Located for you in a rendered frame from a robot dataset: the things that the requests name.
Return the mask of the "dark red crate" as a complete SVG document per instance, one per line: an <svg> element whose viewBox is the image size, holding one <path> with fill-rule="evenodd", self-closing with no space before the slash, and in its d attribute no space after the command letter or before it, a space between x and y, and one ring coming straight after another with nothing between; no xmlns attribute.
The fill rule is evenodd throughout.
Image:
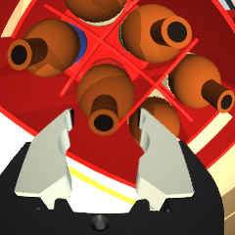
<svg viewBox="0 0 235 235"><path fill-rule="evenodd" d="M180 119L177 138L186 144L195 139L219 114L212 105L201 109L184 106L161 84L188 52L211 60L219 71L221 85L235 95L235 23L218 0L127 0L123 12L106 26L85 23L69 11L64 0L31 0L12 35L1 37L20 1L0 0L0 113L35 137L62 112L73 109L74 127L69 132L67 157L117 182L135 189L138 162L144 152L133 140L127 118L155 88L164 94L176 110ZM192 38L189 44L167 62L150 64L140 61L119 42L118 29L125 15L146 4L167 7L191 26ZM40 77L27 69L12 69L7 58L10 45L23 39L33 24L45 19L66 21L83 30L88 42L86 53L57 76ZM132 109L119 121L118 129L105 136L90 129L89 118L80 110L75 94L86 70L102 58L120 61L135 88ZM233 118L196 154L207 169L235 144L235 102L228 113Z"/></svg>

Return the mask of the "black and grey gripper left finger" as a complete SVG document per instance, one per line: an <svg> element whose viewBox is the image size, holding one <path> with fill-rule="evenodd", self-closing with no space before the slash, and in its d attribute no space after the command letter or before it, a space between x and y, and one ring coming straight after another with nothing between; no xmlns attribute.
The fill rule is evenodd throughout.
<svg viewBox="0 0 235 235"><path fill-rule="evenodd" d="M0 232L16 216L54 209L72 193L66 151L71 145L74 110L67 109L26 141L0 174Z"/></svg>

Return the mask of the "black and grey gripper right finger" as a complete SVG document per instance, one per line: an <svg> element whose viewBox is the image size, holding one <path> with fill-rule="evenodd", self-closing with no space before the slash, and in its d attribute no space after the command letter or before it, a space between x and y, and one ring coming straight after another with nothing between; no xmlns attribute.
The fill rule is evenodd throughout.
<svg viewBox="0 0 235 235"><path fill-rule="evenodd" d="M208 235L224 235L221 195L203 163L144 108L138 109L137 126L146 153L139 159L136 195L150 202L150 211L174 212L199 224Z"/></svg>

